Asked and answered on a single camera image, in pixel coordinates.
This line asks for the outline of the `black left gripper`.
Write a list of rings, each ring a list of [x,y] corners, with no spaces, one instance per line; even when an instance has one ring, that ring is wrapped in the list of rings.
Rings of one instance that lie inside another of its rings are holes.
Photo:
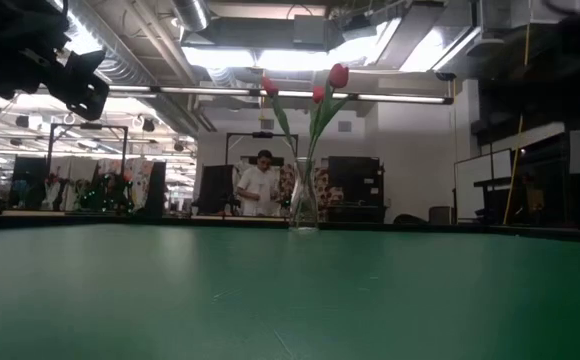
[[[55,51],[68,41],[69,0],[0,0],[0,96],[44,85],[67,109],[88,121],[101,117],[109,85],[95,72],[104,50],[70,51],[64,63]]]

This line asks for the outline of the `clear glass vase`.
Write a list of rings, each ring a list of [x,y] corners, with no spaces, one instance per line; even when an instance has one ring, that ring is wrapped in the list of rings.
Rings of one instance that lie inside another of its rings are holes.
[[[317,230],[319,210],[312,159],[299,157],[295,160],[294,180],[290,203],[290,228],[297,231]]]

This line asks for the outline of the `distant black robot arms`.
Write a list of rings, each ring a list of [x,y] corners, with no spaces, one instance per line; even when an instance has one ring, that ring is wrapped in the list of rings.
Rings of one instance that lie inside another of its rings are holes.
[[[135,204],[131,199],[133,182],[116,173],[71,180],[50,173],[45,179],[44,203],[53,211],[86,213],[131,213]]]

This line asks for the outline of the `long ceiling light strip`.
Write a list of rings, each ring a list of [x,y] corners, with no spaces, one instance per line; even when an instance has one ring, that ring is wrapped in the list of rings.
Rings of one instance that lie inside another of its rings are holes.
[[[265,97],[264,89],[258,88],[214,88],[214,87],[163,87],[163,86],[140,86],[140,85],[110,85],[111,93],[127,94],[186,94],[186,95],[210,95],[210,96],[234,96],[234,97]],[[345,93],[335,92],[333,98],[348,99],[360,102],[384,102],[384,103],[412,103],[429,105],[451,105],[453,98],[400,95],[400,94],[371,94],[371,93]]]

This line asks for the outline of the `black upright panel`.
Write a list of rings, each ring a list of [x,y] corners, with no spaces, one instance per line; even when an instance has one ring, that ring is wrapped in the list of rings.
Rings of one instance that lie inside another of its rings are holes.
[[[152,167],[144,214],[148,217],[161,217],[164,209],[166,187],[166,163],[155,162]]]
[[[204,166],[196,200],[198,212],[203,215],[224,213],[233,193],[232,165]]]

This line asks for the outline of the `person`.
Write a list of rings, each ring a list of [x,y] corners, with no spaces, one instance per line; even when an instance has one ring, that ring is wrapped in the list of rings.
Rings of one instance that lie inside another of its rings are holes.
[[[257,163],[244,171],[237,195],[244,216],[273,216],[278,198],[278,179],[272,169],[273,156],[269,150],[257,154]]]

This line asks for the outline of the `green table mat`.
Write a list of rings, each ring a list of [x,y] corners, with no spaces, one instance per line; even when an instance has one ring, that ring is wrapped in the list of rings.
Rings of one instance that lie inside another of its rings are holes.
[[[0,359],[580,360],[580,243],[0,230]]]

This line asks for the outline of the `grey ceiling box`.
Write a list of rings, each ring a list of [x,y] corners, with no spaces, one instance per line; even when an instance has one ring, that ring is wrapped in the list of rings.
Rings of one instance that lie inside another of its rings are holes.
[[[295,15],[293,18],[295,49],[325,51],[327,45],[327,22],[323,17]]]

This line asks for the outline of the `black cabinet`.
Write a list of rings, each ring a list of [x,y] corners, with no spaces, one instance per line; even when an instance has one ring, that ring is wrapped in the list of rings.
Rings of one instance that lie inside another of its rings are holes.
[[[331,156],[328,175],[330,188],[342,193],[340,200],[329,201],[328,222],[384,223],[384,168],[379,158]]]

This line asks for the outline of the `grey bin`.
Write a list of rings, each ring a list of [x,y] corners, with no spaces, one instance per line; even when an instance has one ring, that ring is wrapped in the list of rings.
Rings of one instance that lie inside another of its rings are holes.
[[[453,213],[450,206],[434,206],[429,209],[428,221],[431,225],[452,225]]]

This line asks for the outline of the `dark side table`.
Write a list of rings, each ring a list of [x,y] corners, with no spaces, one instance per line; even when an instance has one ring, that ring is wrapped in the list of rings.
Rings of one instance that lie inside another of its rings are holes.
[[[501,225],[507,206],[511,178],[502,177],[477,181],[473,184],[479,189],[483,198],[483,206],[475,211],[477,220],[484,225]]]

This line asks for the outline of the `black gantry frame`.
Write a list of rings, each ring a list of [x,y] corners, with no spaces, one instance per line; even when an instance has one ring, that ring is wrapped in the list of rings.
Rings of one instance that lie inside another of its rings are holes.
[[[93,167],[92,177],[99,160],[120,159],[124,162],[127,160],[128,136],[129,129],[120,125],[94,122],[51,124],[45,156],[46,178],[54,173],[71,180],[82,179],[71,175],[76,160],[88,161]]]
[[[297,134],[287,139],[283,134],[269,131],[228,132],[225,134],[223,160],[225,165],[243,163],[254,166],[258,163],[259,152],[267,150],[272,155],[271,165],[282,167],[294,164],[298,149]]]

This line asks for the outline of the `silver ceiling duct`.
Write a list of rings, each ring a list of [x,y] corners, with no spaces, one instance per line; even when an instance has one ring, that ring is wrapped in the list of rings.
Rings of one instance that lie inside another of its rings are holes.
[[[205,0],[171,0],[181,26],[189,32],[199,32],[208,27],[211,13]]]

